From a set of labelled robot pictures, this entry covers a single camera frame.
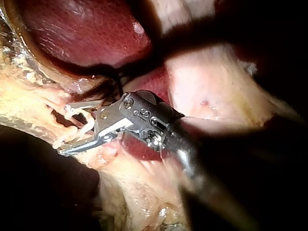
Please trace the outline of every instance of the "moist tissue surface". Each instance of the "moist tissue surface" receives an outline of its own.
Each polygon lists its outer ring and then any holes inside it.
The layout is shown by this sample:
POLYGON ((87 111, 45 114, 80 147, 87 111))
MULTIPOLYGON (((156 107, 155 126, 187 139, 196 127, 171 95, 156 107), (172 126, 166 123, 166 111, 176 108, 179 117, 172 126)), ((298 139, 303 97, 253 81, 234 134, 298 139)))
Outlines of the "moist tissue surface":
MULTIPOLYGON (((122 1, 88 1, 86 4, 84 1, 72 0, 65 1, 65 7, 60 7, 58 1, 41 2, 41 6, 33 6, 32 1, 22 2, 23 7, 29 10, 28 14, 24 12, 21 15, 28 24, 34 41, 45 48, 46 52, 63 61, 83 66, 97 63, 122 65, 129 59, 136 60, 143 56, 143 50, 146 50, 150 43, 141 25, 131 16, 129 7, 121 5, 122 1), (51 14, 46 13, 51 6, 51 14), (39 20, 43 25, 38 25, 38 21, 33 17, 36 14, 43 19, 39 20), (72 19, 69 23, 74 25, 65 24, 62 18, 55 20, 58 24, 54 24, 53 18, 61 15, 72 19), (112 22, 117 25, 110 29, 112 22), (79 26, 72 31, 78 23, 83 27, 79 26), (100 32, 101 35, 97 36, 95 44, 94 41, 84 44, 83 37, 91 30, 100 32), (47 46, 61 36, 64 38, 60 38, 61 42, 56 48, 61 49, 62 55, 47 46)), ((162 26, 159 35, 162 37, 175 26, 215 15, 214 2, 211 0, 149 2, 152 3, 157 20, 162 26)), ((71 141, 79 134, 78 122, 72 120, 75 126, 65 127, 57 123, 52 114, 54 110, 64 115, 65 104, 76 100, 76 91, 73 93, 69 85, 72 78, 68 75, 62 76, 59 83, 56 81, 59 78, 55 77, 59 74, 56 69, 48 66, 48 75, 40 71, 43 68, 42 63, 46 61, 39 62, 38 57, 33 55, 34 52, 29 50, 30 46, 24 44, 23 37, 10 21, 4 5, 1 1, 0 124, 25 131, 58 147, 62 142, 71 141)), ((76 77, 74 78, 73 82, 83 86, 83 90, 77 92, 81 96, 97 83, 108 79, 102 77, 92 84, 90 80, 76 82, 76 77)), ((215 120, 238 129, 261 128, 274 114, 297 118, 291 107, 254 82, 229 44, 211 45, 166 58, 161 69, 153 70, 124 86, 124 91, 138 89, 160 93, 176 110, 186 116, 204 121, 215 120), (145 81, 152 77, 161 81, 155 84, 145 81)), ((91 133, 86 133, 81 138, 89 135, 91 133)), ((168 166, 168 162, 142 157, 136 159, 132 152, 137 153, 140 150, 130 150, 129 154, 122 146, 121 140, 117 139, 106 146, 76 156, 79 162, 100 172, 102 212, 99 216, 102 219, 107 215, 114 217, 114 230, 149 231, 160 230, 163 226, 181 226, 189 230, 177 189, 177 178, 181 176, 181 171, 174 169, 170 174, 167 169, 173 167, 168 166)), ((224 215, 232 211, 227 208, 224 210, 223 206, 219 205, 219 200, 213 200, 212 203, 213 207, 222 208, 220 212, 224 215)))

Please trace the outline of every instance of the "screw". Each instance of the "screw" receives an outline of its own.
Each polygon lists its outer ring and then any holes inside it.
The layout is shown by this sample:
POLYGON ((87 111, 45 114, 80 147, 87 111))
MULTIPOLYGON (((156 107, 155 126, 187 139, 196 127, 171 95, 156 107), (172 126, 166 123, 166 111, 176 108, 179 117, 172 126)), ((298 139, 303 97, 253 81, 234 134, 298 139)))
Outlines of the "screw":
POLYGON ((100 114, 100 117, 102 118, 102 119, 106 119, 107 117, 108 117, 108 111, 102 111, 102 113, 100 114))
POLYGON ((134 104, 134 100, 132 98, 128 98, 124 100, 123 106, 126 109, 130 109, 134 104))

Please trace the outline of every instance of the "small red spot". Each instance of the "small red spot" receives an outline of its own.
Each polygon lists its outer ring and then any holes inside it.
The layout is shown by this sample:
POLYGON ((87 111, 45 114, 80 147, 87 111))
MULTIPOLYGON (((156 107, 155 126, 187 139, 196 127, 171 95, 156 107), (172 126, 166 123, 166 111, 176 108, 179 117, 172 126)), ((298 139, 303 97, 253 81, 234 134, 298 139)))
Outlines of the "small red spot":
POLYGON ((208 106, 208 105, 209 105, 208 101, 206 101, 206 100, 201 101, 200 104, 201 104, 202 106, 208 106))

